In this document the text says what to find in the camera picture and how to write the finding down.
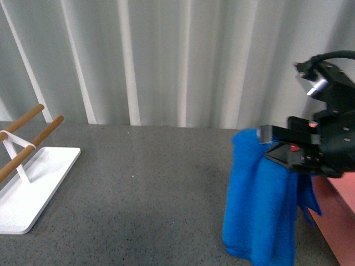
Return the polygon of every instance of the gray countertop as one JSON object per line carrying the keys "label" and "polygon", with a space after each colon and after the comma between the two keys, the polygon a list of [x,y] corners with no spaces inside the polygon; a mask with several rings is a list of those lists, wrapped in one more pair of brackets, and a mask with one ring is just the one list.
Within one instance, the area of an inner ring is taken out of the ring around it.
{"label": "gray countertop", "polygon": [[[63,123],[42,146],[82,153],[29,233],[0,235],[0,265],[250,265],[221,241],[236,132]],[[297,266],[338,265],[301,212],[296,246]]]}

